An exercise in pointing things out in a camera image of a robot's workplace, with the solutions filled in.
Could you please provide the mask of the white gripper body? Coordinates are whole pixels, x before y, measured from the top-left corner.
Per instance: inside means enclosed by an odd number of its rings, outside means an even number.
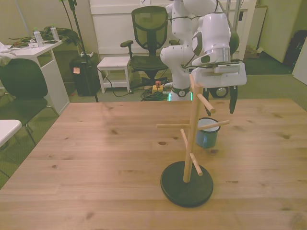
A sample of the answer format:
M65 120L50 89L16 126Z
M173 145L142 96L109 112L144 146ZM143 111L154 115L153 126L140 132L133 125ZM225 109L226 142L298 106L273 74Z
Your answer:
M245 64L222 64L215 68L196 68L192 76L198 85L204 88L241 86L247 83Z

